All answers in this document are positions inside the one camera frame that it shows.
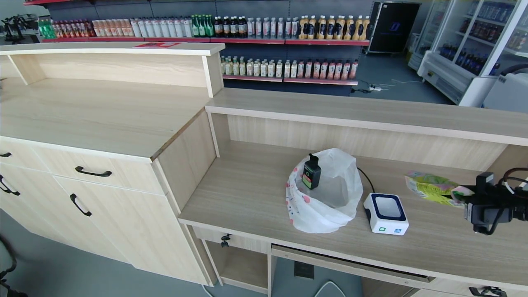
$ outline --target drawer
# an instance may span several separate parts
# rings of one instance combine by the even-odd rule
[[[208,240],[214,243],[221,243],[222,237],[227,235],[227,233],[214,231],[199,227],[193,227],[196,237],[199,239]],[[262,242],[260,240],[245,238],[238,235],[229,235],[229,240],[227,240],[229,246],[234,246],[238,248],[243,248],[247,250],[252,250],[253,252],[268,254],[270,251],[271,243]]]
[[[463,297],[462,295],[431,291],[431,290],[415,290],[405,295],[404,297]]]
[[[32,149],[32,145],[0,138],[0,163],[48,171]]]
[[[447,280],[447,279],[434,279],[432,280],[429,285],[427,286],[427,289],[434,290],[434,291],[440,291],[440,292],[446,292],[451,294],[458,294],[462,296],[474,296],[470,291],[469,287],[475,287],[478,289],[479,292],[482,291],[483,285],[479,284],[472,284],[472,283],[464,283],[464,282],[458,282],[453,280]],[[528,296],[528,292],[523,292],[519,290],[512,290],[507,288],[501,288],[508,297],[526,297]]]
[[[151,163],[114,159],[49,147],[35,147],[37,155],[56,175],[164,195]]]
[[[283,246],[273,245],[271,255],[398,285],[421,289],[429,284],[429,278],[424,275],[400,272]]]

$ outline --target snack package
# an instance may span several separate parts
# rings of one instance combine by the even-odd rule
[[[451,190],[459,184],[449,179],[439,177],[429,173],[409,171],[405,175],[407,187],[418,196],[443,205],[463,207],[464,204],[458,200],[453,200],[443,195],[451,195]]]

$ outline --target black drawer handle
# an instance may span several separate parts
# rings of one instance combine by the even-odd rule
[[[75,206],[77,206],[77,208],[82,212],[82,214],[85,215],[85,216],[87,216],[87,217],[91,216],[91,215],[92,215],[91,212],[89,212],[89,211],[87,211],[87,212],[82,211],[82,209],[77,205],[77,202],[75,202],[75,198],[77,198],[77,195],[75,195],[75,194],[70,195],[71,202],[73,202],[73,204],[75,204]]]
[[[91,172],[83,171],[83,169],[84,169],[84,167],[82,167],[82,166],[75,167],[75,171],[77,171],[79,173],[88,174],[88,175],[95,175],[97,177],[107,178],[107,177],[109,177],[112,174],[112,172],[108,171],[108,170],[103,172],[103,173],[91,173]]]
[[[20,192],[18,192],[18,191],[13,192],[13,191],[11,191],[11,189],[8,186],[6,186],[6,184],[4,184],[4,177],[1,174],[0,174],[0,183],[5,187],[5,189],[4,188],[0,188],[0,189],[2,189],[2,191],[6,192],[8,194],[13,194],[15,196],[20,196]]]
[[[469,287],[469,291],[473,296],[477,297],[508,297],[506,292],[504,292],[498,287],[492,286],[485,286],[484,288],[482,288],[482,292],[479,292],[478,289],[475,287]]]

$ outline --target refrigerator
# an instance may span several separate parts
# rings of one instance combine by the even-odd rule
[[[418,67],[420,67],[423,55],[427,50],[431,49],[431,46],[438,35],[450,3],[451,0],[433,0],[426,22],[422,27],[420,38],[412,49],[412,56],[408,63],[410,68],[418,70]]]
[[[515,60],[525,55],[527,4],[528,0],[451,0],[418,75],[453,103],[480,107],[506,60],[514,63],[506,56]]]

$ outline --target plastic bag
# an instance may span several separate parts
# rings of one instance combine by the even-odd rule
[[[363,186],[356,158],[337,148],[314,154],[319,158],[319,186],[309,190],[302,182],[304,158],[286,183],[286,206],[290,222],[307,233],[330,233],[356,216]]]

